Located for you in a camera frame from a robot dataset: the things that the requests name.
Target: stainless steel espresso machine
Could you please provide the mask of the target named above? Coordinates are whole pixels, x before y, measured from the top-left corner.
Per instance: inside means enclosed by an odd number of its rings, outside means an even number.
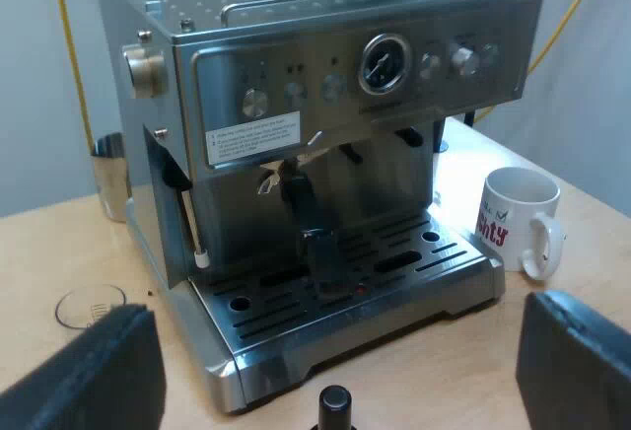
[[[542,0],[101,0],[128,224],[226,412],[499,298],[433,124],[518,99]]]

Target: table surface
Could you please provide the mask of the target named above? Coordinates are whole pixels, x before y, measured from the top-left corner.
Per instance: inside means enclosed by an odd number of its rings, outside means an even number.
[[[448,221],[473,229],[484,178],[504,166],[536,166],[449,120],[450,149],[438,157],[435,190]],[[528,428],[515,382],[524,298],[544,287],[567,291],[631,328],[631,221],[558,180],[557,217],[567,233],[561,265],[544,285],[507,273],[499,304],[436,322],[329,368],[254,411],[213,407],[166,303],[125,225],[108,221],[95,196],[0,220],[0,390],[64,346],[74,332],[54,318],[58,300],[82,285],[110,283],[156,314],[167,372],[164,429],[307,430],[330,384],[353,395],[361,430]]]

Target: instruction label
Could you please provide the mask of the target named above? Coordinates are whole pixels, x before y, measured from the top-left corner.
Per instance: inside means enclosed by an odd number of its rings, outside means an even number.
[[[299,111],[206,131],[208,163],[211,166],[299,142]]]

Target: black cap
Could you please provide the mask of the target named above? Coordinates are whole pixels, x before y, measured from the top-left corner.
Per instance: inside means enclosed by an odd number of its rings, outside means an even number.
[[[351,393],[329,386],[319,395],[318,430],[351,430]]]

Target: white mug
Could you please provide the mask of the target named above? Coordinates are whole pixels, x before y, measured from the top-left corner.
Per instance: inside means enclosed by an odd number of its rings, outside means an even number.
[[[560,196],[555,181],[539,172],[493,171],[484,182],[475,234],[504,259],[506,270],[523,269],[533,279],[547,279],[563,250],[563,230],[554,219]]]

